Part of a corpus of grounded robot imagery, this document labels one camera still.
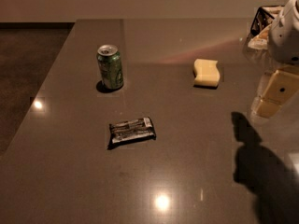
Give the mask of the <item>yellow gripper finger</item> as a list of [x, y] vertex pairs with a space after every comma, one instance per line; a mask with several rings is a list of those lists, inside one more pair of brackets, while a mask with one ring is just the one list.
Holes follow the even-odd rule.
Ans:
[[276, 71], [266, 71], [261, 77], [251, 110], [255, 115], [269, 119], [298, 91], [297, 66], [282, 66]]

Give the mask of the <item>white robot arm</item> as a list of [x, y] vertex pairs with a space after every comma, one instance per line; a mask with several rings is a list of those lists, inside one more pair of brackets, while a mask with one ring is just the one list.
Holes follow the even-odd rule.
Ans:
[[251, 106], [263, 118], [274, 116], [299, 91], [299, 0], [260, 7], [250, 28], [250, 49], [265, 50], [279, 68], [266, 72]]

